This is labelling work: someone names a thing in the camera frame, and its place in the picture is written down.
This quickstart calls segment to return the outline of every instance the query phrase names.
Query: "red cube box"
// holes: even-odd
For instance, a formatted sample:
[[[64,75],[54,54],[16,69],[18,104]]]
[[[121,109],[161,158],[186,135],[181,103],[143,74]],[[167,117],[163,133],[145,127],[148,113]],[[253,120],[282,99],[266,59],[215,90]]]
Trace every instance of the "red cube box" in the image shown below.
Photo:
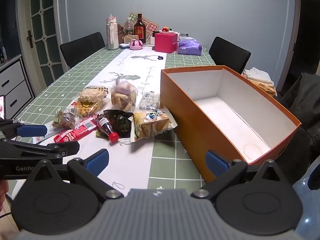
[[[173,53],[177,50],[178,34],[177,33],[156,33],[155,34],[155,51]]]

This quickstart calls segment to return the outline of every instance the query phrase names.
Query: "orange box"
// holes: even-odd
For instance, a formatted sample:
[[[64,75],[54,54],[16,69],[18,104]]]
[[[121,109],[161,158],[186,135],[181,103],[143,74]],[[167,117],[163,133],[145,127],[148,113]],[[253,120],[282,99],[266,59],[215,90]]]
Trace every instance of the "orange box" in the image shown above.
[[[301,125],[274,98],[226,66],[163,69],[160,104],[178,123],[175,132],[206,182],[215,178],[205,165],[208,150],[261,165],[275,160]]]

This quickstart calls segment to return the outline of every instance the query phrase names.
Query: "white towel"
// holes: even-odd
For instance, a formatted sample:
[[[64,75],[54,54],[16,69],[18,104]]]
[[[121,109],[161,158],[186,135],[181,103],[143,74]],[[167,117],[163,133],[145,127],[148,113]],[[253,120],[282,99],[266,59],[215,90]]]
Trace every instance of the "white towel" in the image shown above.
[[[245,69],[244,73],[246,74],[248,79],[274,85],[273,81],[271,80],[271,78],[267,72],[264,72],[262,70],[258,70],[255,67],[253,67],[250,70]]]

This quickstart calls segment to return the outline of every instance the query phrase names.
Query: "phone screen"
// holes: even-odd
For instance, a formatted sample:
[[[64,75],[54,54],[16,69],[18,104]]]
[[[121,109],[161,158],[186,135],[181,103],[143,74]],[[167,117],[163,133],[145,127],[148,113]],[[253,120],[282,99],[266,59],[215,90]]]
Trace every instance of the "phone screen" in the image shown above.
[[[5,101],[5,96],[0,96],[0,117],[2,119],[5,119],[5,105],[4,105],[4,101]]]

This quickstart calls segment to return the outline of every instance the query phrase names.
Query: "red bottle cap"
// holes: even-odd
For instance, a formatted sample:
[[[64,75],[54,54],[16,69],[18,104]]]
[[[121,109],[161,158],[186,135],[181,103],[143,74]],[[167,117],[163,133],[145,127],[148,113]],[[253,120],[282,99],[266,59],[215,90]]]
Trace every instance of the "red bottle cap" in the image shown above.
[[[112,143],[116,143],[119,140],[119,135],[116,132],[112,132],[109,134],[109,140]]]

